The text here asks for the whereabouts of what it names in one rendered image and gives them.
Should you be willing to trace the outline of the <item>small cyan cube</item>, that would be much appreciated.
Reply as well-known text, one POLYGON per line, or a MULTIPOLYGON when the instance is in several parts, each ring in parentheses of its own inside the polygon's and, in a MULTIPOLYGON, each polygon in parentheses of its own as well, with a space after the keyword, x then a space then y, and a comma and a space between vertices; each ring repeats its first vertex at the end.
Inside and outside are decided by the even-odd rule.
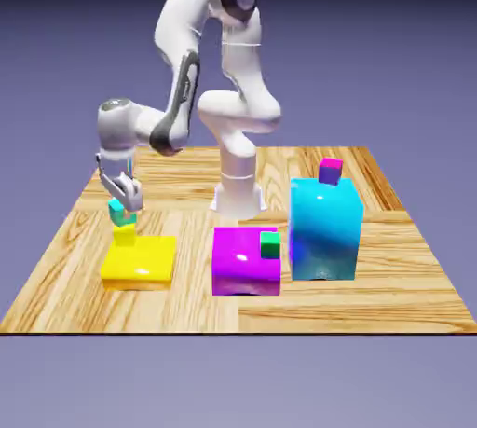
POLYGON ((117 227, 135 224, 137 221, 137 215, 128 213, 123 204, 116 198, 108 201, 108 210, 113 224, 117 227))

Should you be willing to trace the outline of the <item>small magenta cube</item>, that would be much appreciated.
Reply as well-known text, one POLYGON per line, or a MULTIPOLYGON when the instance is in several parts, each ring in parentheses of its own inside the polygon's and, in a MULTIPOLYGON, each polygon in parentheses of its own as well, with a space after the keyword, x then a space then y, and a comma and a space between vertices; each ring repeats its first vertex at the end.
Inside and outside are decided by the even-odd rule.
POLYGON ((337 186, 343 171, 343 160, 324 158, 320 162, 319 182, 322 184, 337 186))

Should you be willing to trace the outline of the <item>large magenta box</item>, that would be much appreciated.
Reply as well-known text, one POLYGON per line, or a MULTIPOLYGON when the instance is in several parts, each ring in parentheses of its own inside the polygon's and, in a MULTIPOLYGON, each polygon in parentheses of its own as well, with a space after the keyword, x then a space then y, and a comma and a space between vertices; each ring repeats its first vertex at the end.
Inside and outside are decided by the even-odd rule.
POLYGON ((211 257, 214 296, 278 296, 280 259, 263 259, 260 232, 272 227, 216 227, 211 257))

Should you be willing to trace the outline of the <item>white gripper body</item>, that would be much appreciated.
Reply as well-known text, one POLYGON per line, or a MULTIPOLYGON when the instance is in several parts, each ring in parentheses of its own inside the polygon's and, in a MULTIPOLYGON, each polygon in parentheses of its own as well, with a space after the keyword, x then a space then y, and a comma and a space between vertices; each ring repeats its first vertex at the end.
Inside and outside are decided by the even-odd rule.
POLYGON ((109 194, 116 198, 127 211, 135 213, 143 208, 143 189, 137 179, 124 172, 115 177, 100 172, 100 179, 109 194))

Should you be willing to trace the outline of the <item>large cyan box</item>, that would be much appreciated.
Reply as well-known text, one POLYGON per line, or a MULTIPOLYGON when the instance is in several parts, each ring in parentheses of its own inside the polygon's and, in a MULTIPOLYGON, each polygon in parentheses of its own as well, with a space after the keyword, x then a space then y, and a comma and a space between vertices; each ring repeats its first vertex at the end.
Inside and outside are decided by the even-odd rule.
POLYGON ((335 186, 314 178, 292 179, 288 223, 292 279, 353 280, 363 213, 349 178, 335 186))

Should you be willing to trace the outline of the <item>small yellow cube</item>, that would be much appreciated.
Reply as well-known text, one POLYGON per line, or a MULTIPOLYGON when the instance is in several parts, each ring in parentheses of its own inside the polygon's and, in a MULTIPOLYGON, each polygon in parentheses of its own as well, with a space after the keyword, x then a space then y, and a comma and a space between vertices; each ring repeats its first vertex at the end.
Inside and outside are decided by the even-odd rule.
POLYGON ((136 242, 136 227, 135 224, 127 224, 124 226, 114 226, 113 228, 113 243, 119 247, 132 246, 136 242))

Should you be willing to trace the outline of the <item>small green cube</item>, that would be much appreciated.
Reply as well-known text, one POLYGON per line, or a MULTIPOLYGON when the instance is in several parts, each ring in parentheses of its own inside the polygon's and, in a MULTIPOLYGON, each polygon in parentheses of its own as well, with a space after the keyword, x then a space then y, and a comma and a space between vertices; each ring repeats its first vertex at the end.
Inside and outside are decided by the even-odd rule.
POLYGON ((277 231, 260 232, 260 254, 263 259, 280 259, 280 234, 277 231))

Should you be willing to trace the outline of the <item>large yellow box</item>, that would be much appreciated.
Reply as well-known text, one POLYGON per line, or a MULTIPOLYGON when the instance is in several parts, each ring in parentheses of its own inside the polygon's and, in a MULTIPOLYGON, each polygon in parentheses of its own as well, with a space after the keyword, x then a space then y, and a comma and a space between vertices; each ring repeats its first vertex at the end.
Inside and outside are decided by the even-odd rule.
POLYGON ((133 243, 112 242, 101 267, 103 286, 114 290, 169 289, 177 240, 137 236, 133 243))

